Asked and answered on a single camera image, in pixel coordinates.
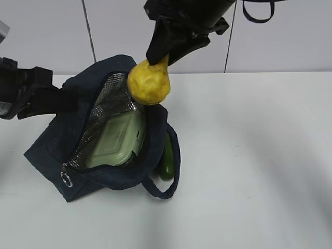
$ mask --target white table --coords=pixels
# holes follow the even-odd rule
[[[137,186],[68,204],[22,155],[53,116],[0,121],[0,248],[332,248],[331,79],[171,75],[182,169],[170,201]]]

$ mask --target zipper pull ring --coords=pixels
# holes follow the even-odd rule
[[[72,182],[71,178],[69,177],[69,175],[67,174],[67,169],[66,169],[67,166],[68,166],[68,164],[65,162],[62,164],[62,171],[60,173],[60,176],[61,176],[62,181],[65,183],[65,185],[68,188],[71,188],[73,186],[73,182]]]

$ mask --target green cucumber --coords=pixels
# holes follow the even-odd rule
[[[168,181],[174,178],[175,174],[175,162],[173,156],[173,147],[170,136],[167,134],[164,152],[157,167],[158,175],[164,181]]]

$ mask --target yellow fruit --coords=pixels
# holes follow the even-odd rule
[[[167,55],[154,66],[145,60],[131,70],[127,83],[134,100],[143,105],[156,105],[166,98],[171,91],[168,59]]]

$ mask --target bag strap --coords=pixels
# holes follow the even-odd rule
[[[255,3],[270,3],[270,7],[271,7],[271,15],[269,18],[267,19],[256,19],[254,17],[252,17],[248,11],[246,10],[245,6],[244,6],[244,2],[247,1],[247,2],[255,2]],[[281,1],[285,1],[285,0],[243,0],[242,1],[242,8],[243,8],[243,13],[244,13],[244,16],[251,22],[254,22],[254,23],[266,23],[268,21],[270,21],[274,15],[274,9],[275,9],[275,2],[281,2]]]
[[[175,174],[174,174],[174,181],[172,185],[167,189],[165,192],[161,192],[154,181],[147,176],[143,181],[142,184],[144,188],[154,197],[158,197],[160,199],[166,200],[171,198],[177,188],[178,181],[180,178],[180,164],[181,164],[181,156],[180,156],[180,146],[178,144],[177,135],[174,131],[174,129],[167,124],[167,133],[170,136],[172,148],[173,148],[173,156],[174,156],[174,162],[175,162]]]

